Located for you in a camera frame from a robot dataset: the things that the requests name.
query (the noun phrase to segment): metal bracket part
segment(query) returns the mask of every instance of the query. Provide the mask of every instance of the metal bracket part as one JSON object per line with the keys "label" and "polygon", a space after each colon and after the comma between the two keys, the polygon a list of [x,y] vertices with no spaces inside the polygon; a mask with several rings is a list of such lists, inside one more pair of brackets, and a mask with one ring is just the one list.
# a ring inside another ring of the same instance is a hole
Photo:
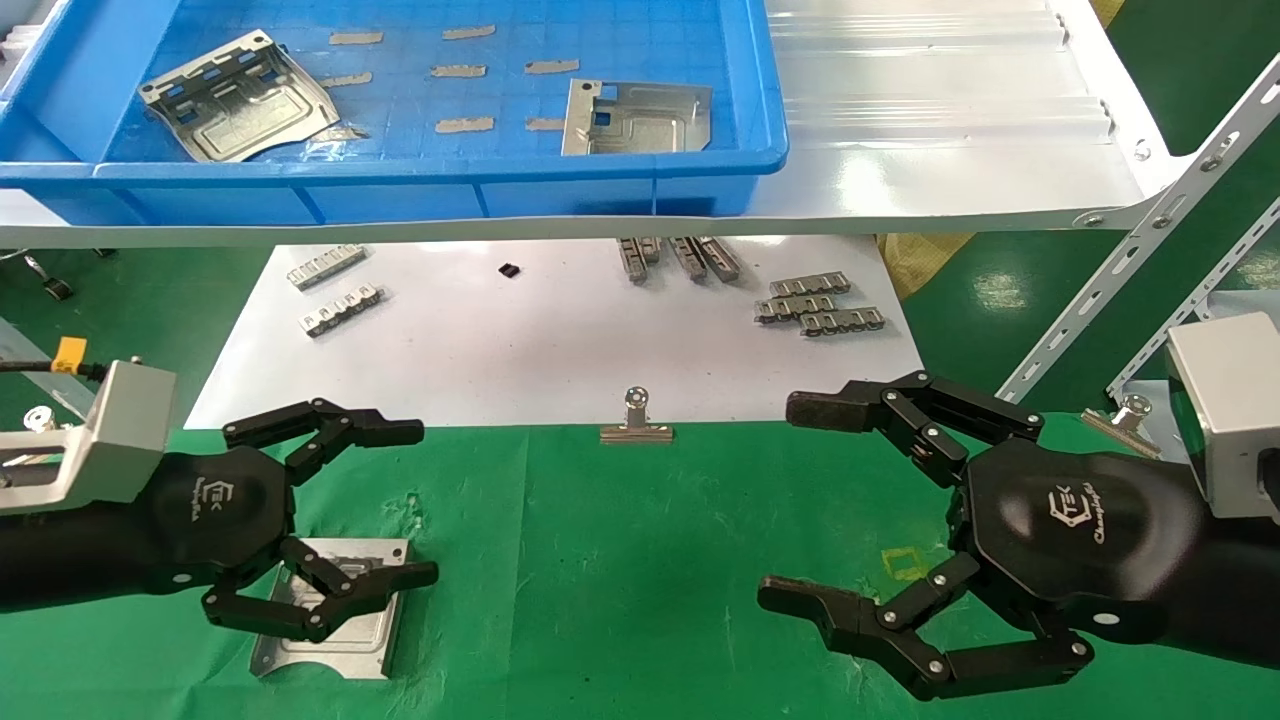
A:
{"label": "metal bracket part", "polygon": [[828,310],[826,313],[805,313],[800,315],[800,334],[805,337],[859,333],[863,331],[878,331],[883,327],[884,316],[876,307]]}
{"label": "metal bracket part", "polygon": [[671,247],[676,251],[676,260],[680,260],[680,266],[685,269],[689,279],[694,282],[705,279],[707,263],[703,261],[703,255],[698,251],[696,238],[671,237],[667,240],[671,241]]}
{"label": "metal bracket part", "polygon": [[324,307],[298,318],[298,324],[308,336],[320,337],[381,301],[383,290],[366,283]]}
{"label": "metal bracket part", "polygon": [[854,284],[849,282],[845,273],[823,273],[820,275],[805,275],[803,278],[788,278],[769,283],[769,293],[773,297],[794,297],[804,295],[819,295],[835,292],[837,295],[849,292]]}
{"label": "metal bracket part", "polygon": [[[410,553],[407,539],[308,538],[305,542],[351,578],[374,568],[403,565]],[[270,600],[311,609],[324,596],[280,566]],[[390,673],[398,616],[397,593],[387,610],[348,620],[321,643],[259,635],[248,669],[261,678],[287,665],[316,662],[333,667],[347,680],[385,680]]]}
{"label": "metal bracket part", "polygon": [[147,82],[138,95],[201,163],[239,163],[338,122],[329,94],[261,29]]}
{"label": "metal bracket part", "polygon": [[755,304],[756,323],[777,323],[799,320],[805,313],[823,313],[836,309],[836,299],[829,295],[809,295],[805,297],[772,297]]}
{"label": "metal bracket part", "polygon": [[698,249],[701,251],[703,259],[707,260],[707,265],[722,283],[731,283],[742,274],[742,266],[718,237],[698,238]]}
{"label": "metal bracket part", "polygon": [[1198,314],[1201,320],[1213,319],[1213,315],[1204,305],[1204,301],[1208,300],[1208,293],[1213,292],[1213,288],[1222,282],[1222,278],[1225,278],[1226,274],[1230,273],[1245,255],[1248,255],[1249,250],[1252,250],[1253,246],[1262,240],[1276,220],[1280,220],[1280,197],[1276,197],[1275,201],[1271,202],[1271,206],[1263,210],[1262,215],[1260,215],[1258,219],[1249,225],[1249,229],[1244,231],[1244,234],[1242,234],[1240,240],[1235,241],[1235,245],[1226,251],[1222,260],[1213,265],[1213,269],[1204,275],[1204,279],[1197,283],[1190,295],[1183,299],[1183,301],[1178,305],[1178,309],[1160,324],[1160,328],[1151,336],[1151,340],[1143,343],[1142,348],[1138,350],[1138,354],[1125,364],[1124,370],[1120,370],[1120,374],[1112,378],[1112,380],[1107,384],[1107,395],[1110,395],[1112,400],[1116,402],[1123,400],[1124,386],[1133,379],[1134,374],[1137,374],[1138,370],[1147,364],[1147,360],[1149,360],[1152,355],[1164,347],[1165,341],[1169,338],[1170,328],[1176,328],[1183,324],[1183,320],[1185,320],[1192,313]]}
{"label": "metal bracket part", "polygon": [[1222,118],[1208,140],[1201,145],[1196,159],[1164,195],[1153,204],[1135,206],[1139,211],[1147,210],[1146,217],[1137,224],[1130,224],[1132,215],[1125,210],[1110,214],[1089,213],[1080,217],[1076,223],[1079,227],[1133,228],[1133,231],[1116,245],[1089,282],[1050,325],[1048,332],[1032,346],[1027,357],[996,391],[997,397],[1018,402],[1036,387],[1098,311],[1111,302],[1138,268],[1208,193],[1213,183],[1262,135],[1276,114],[1280,114],[1280,102],[1275,101],[1277,86],[1280,86],[1280,55],[1271,60],[1231,111]]}
{"label": "metal bracket part", "polygon": [[695,152],[710,140],[710,87],[570,81],[561,155]]}
{"label": "metal bracket part", "polygon": [[622,256],[622,269],[627,278],[635,284],[644,284],[649,279],[649,268],[645,266],[644,252],[640,243],[634,237],[618,240],[618,255]]}
{"label": "metal bracket part", "polygon": [[289,270],[285,277],[298,290],[320,284],[369,256],[362,245],[339,245]]}

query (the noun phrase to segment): metal sheet part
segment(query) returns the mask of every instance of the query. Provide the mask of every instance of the metal sheet part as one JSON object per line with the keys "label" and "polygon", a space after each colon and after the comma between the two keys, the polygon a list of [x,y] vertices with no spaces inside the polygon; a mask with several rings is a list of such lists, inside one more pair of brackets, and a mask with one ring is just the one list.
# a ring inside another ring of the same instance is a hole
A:
{"label": "metal sheet part", "polygon": [[829,295],[805,297],[773,297],[755,304],[756,323],[795,320],[805,313],[823,313],[836,309],[836,299]]}
{"label": "metal sheet part", "polygon": [[[406,539],[308,538],[306,543],[352,578],[374,568],[403,565],[410,553]],[[271,585],[270,598],[307,609],[321,601],[320,593],[283,566]],[[261,678],[287,665],[315,662],[333,667],[348,680],[385,680],[390,673],[398,616],[397,593],[387,610],[352,618],[323,643],[259,635],[250,656],[250,673]]]}
{"label": "metal sheet part", "polygon": [[545,76],[552,73],[568,73],[579,69],[577,60],[535,60],[525,63],[525,74]]}
{"label": "metal sheet part", "polygon": [[689,279],[694,282],[705,279],[707,264],[703,261],[701,254],[698,252],[696,238],[672,237],[669,240],[671,247],[676,251],[676,260],[680,261],[680,266],[685,269]]}
{"label": "metal sheet part", "polygon": [[329,45],[378,45],[381,41],[380,32],[335,32],[329,36]]}
{"label": "metal sheet part", "polygon": [[338,122],[329,95],[257,29],[170,70],[138,95],[202,163],[238,163]]}
{"label": "metal sheet part", "polygon": [[635,284],[644,284],[649,279],[649,269],[645,266],[644,252],[640,243],[634,237],[618,240],[618,255],[622,256],[622,269],[627,278]]}
{"label": "metal sheet part", "polygon": [[293,287],[306,290],[319,284],[369,256],[362,245],[339,245],[333,250],[307,260],[285,275]]}
{"label": "metal sheet part", "polygon": [[338,300],[298,318],[298,325],[311,337],[320,337],[383,301],[383,290],[362,284]]}
{"label": "metal sheet part", "polygon": [[525,118],[527,131],[563,131],[564,118]]}
{"label": "metal sheet part", "polygon": [[346,87],[348,85],[365,85],[374,81],[374,73],[360,73],[355,76],[338,76],[324,78],[320,87]]}
{"label": "metal sheet part", "polygon": [[792,297],[801,295],[817,295],[835,292],[837,295],[852,290],[852,283],[845,273],[823,273],[820,275],[805,275],[803,278],[787,278],[769,283],[769,293],[773,297]]}
{"label": "metal sheet part", "polygon": [[806,337],[878,331],[883,327],[884,316],[876,307],[828,310],[800,315],[800,334]]}
{"label": "metal sheet part", "polygon": [[468,37],[484,37],[497,32],[498,26],[458,27],[444,31],[444,40],[466,40]]}
{"label": "metal sheet part", "polygon": [[435,65],[431,77],[484,77],[488,72],[486,65]]}
{"label": "metal sheet part", "polygon": [[707,265],[710,266],[721,282],[731,283],[742,273],[742,266],[737,264],[728,247],[724,247],[724,243],[718,237],[698,238],[698,249],[701,251],[703,259],[707,260]]}
{"label": "metal sheet part", "polygon": [[493,129],[493,118],[448,118],[435,123],[435,132],[485,132]]}
{"label": "metal sheet part", "polygon": [[695,152],[712,140],[710,113],[710,87],[573,78],[561,155]]}

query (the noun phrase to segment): robotic hand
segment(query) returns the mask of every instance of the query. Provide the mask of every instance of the robotic hand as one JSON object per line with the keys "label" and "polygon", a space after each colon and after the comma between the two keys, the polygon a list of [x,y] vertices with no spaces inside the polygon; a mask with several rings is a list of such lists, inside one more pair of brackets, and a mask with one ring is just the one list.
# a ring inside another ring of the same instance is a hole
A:
{"label": "robotic hand", "polygon": [[[0,433],[0,460],[63,455],[0,468],[0,612],[212,585],[210,623],[321,642],[436,582],[435,562],[349,578],[291,534],[294,487],[352,445],[420,442],[420,421],[317,398],[227,425],[224,454],[164,452],[173,386],[172,373],[114,363],[84,425]],[[311,432],[283,464],[259,450]],[[237,594],[280,562],[325,600],[307,610]]]}
{"label": "robotic hand", "polygon": [[[879,664],[918,700],[1065,683],[1094,657],[1082,632],[1280,669],[1280,527],[1215,516],[1192,466],[1046,450],[1039,416],[927,373],[792,393],[787,421],[879,432],[954,491],[955,555],[884,605],[778,577],[756,596],[814,623],[832,652]],[[970,459],[942,425],[992,447]],[[1034,639],[959,651],[920,639],[965,592]]]}

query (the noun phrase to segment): metal bracket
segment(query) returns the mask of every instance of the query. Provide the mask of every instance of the metal bracket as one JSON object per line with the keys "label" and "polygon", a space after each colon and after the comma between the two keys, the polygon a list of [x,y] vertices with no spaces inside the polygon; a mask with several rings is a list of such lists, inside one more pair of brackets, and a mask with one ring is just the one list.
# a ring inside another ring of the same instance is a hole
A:
{"label": "metal bracket", "polygon": [[710,87],[570,81],[561,155],[694,152],[710,141]]}
{"label": "metal bracket", "polygon": [[[1133,228],[1116,246],[1102,266],[1089,278],[1075,299],[1068,304],[1048,332],[1032,347],[1027,357],[1000,387],[1001,400],[1018,402],[1036,387],[1044,373],[1075,342],[1093,320],[1157,247],[1178,228],[1183,218],[1208,193],[1213,183],[1244,154],[1271,120],[1280,114],[1275,101],[1280,87],[1280,55],[1276,55],[1243,97],[1222,118],[1201,146],[1197,160],[1152,205],[1137,224],[1125,210],[1098,211],[1082,215],[1078,227]],[[1137,206],[1139,210],[1147,205]]]}
{"label": "metal bracket", "polygon": [[202,163],[239,163],[338,122],[329,94],[261,29],[147,82],[138,95]]}
{"label": "metal bracket", "polygon": [[[307,546],[355,578],[374,568],[403,565],[408,559],[406,539],[306,539]],[[311,609],[323,596],[283,566],[271,585],[270,600]],[[285,665],[328,665],[348,680],[385,680],[390,670],[399,616],[399,594],[387,610],[352,618],[321,643],[259,635],[248,669],[261,678]]]}
{"label": "metal bracket", "polygon": [[1138,350],[1138,354],[1125,364],[1124,370],[1120,370],[1120,374],[1107,384],[1107,395],[1110,395],[1112,400],[1116,402],[1123,400],[1124,386],[1133,379],[1134,374],[1137,374],[1138,370],[1147,364],[1147,360],[1149,360],[1152,355],[1164,347],[1165,341],[1169,340],[1170,328],[1183,324],[1183,320],[1193,313],[1199,315],[1201,320],[1213,319],[1204,302],[1208,300],[1208,293],[1213,292],[1213,288],[1222,282],[1222,278],[1225,278],[1226,274],[1230,273],[1245,255],[1248,255],[1249,250],[1257,245],[1260,240],[1262,240],[1276,220],[1280,220],[1280,197],[1276,197],[1271,206],[1262,211],[1262,215],[1254,220],[1249,229],[1244,231],[1240,240],[1235,241],[1235,245],[1233,245],[1231,249],[1226,251],[1226,255],[1222,256],[1222,261],[1215,265],[1213,269],[1204,275],[1204,279],[1196,284],[1196,288],[1192,290],[1190,295],[1183,299],[1183,301],[1178,305],[1178,309],[1160,324],[1160,328],[1151,336],[1151,340],[1143,343],[1142,348]]}

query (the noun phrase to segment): green mat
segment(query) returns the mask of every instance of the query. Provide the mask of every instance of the green mat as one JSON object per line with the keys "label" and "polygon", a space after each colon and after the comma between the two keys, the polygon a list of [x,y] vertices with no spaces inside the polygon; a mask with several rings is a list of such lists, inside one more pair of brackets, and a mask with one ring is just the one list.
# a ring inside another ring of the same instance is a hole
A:
{"label": "green mat", "polygon": [[[408,537],[440,564],[407,596],[390,682],[255,679],[252,638],[205,624],[192,591],[0,618],[0,717],[1276,716],[1275,673],[1102,642],[1068,685],[919,703],[755,605],[769,573],[888,596],[946,557],[948,493],[886,441],[773,423],[682,425],[671,447],[595,433],[429,430],[348,451],[298,492],[302,537]],[[1112,448],[1068,416],[1044,445]],[[972,597],[927,633],[1015,637]]]}

